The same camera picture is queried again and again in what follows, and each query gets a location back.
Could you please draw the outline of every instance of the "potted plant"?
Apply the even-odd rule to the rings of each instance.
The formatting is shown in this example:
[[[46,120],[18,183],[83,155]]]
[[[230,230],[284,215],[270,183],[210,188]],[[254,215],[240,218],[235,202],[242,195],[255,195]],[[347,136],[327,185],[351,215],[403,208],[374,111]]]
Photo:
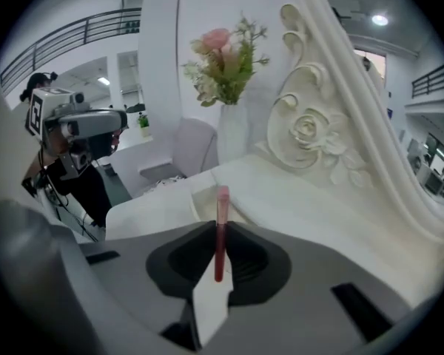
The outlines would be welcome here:
[[[149,135],[148,117],[146,115],[143,115],[141,112],[140,115],[138,116],[138,125],[140,125],[141,134],[144,137],[148,137]]]
[[[266,27],[245,17],[230,32],[214,29],[191,42],[201,61],[183,65],[184,75],[198,91],[201,106],[223,103],[218,124],[217,152],[220,163],[243,156],[248,143],[248,120],[241,94],[255,74],[255,65],[266,66],[269,58],[255,57],[255,42],[266,38]]]

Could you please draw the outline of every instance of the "metal railing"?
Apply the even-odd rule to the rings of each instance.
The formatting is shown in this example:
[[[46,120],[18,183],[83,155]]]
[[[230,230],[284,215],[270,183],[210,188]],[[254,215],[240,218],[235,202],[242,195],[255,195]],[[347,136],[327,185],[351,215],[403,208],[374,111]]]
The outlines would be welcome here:
[[[412,98],[444,89],[444,64],[412,81],[411,84],[413,86]]]
[[[71,22],[45,35],[0,73],[4,94],[7,95],[39,67],[76,47],[99,39],[138,33],[140,14],[141,8],[113,10]]]

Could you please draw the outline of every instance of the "white ornate sculpture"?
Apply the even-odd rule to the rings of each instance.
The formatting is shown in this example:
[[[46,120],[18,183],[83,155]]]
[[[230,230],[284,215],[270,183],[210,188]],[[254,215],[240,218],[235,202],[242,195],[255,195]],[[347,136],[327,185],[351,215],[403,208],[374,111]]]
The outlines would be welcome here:
[[[285,4],[280,12],[292,70],[267,130],[278,166],[372,217],[379,204],[385,213],[391,206],[407,226],[444,244],[444,206],[417,182],[384,103],[329,3],[296,4],[299,9]]]
[[[358,187],[371,186],[366,162],[346,131],[348,117],[338,107],[329,71],[318,62],[302,63],[309,35],[298,9],[281,8],[289,31],[283,41],[292,51],[295,68],[289,73],[272,108],[268,144],[278,160],[294,169],[310,169],[321,161],[332,169],[334,184],[347,178]]]

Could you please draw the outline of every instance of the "flower vase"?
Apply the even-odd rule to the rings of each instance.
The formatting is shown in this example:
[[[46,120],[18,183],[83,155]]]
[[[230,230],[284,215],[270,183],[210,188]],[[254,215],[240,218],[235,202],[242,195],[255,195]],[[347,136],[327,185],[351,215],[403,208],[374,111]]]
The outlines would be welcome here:
[[[140,130],[141,130],[141,135],[144,137],[148,137],[149,136],[149,127],[141,127],[140,126]]]
[[[217,155],[219,164],[230,162],[246,154],[249,126],[246,106],[224,104],[217,129]]]

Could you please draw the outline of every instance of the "person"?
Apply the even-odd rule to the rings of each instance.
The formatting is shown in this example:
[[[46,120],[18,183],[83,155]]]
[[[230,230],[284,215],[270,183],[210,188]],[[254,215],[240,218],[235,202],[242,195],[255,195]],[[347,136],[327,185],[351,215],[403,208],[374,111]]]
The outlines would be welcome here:
[[[428,166],[431,165],[431,156],[429,153],[424,154],[424,161],[428,164]]]
[[[51,80],[44,73],[35,73],[31,75],[30,80],[27,83],[27,88],[20,95],[20,100],[29,103],[35,88],[50,87],[50,85]],[[31,135],[33,135],[28,127],[29,117],[30,110],[28,109],[25,128]],[[49,138],[52,150],[55,154],[62,154],[68,150],[68,142],[62,135],[61,130],[52,131],[49,134]],[[118,136],[114,136],[112,145],[115,150],[118,145]],[[112,205],[107,196],[102,176],[98,173],[95,167],[90,164],[79,177],[69,180],[61,180],[61,176],[66,173],[61,160],[58,157],[52,156],[44,149],[42,150],[42,159],[39,159],[39,156],[41,155],[36,155],[28,169],[24,178],[24,185],[29,186],[30,178],[33,178],[40,171],[46,172],[56,191],[60,195],[65,196],[70,193],[81,204],[82,208],[95,221],[95,223],[104,229],[105,217],[110,208],[112,208]],[[42,170],[41,165],[46,166],[46,169]]]

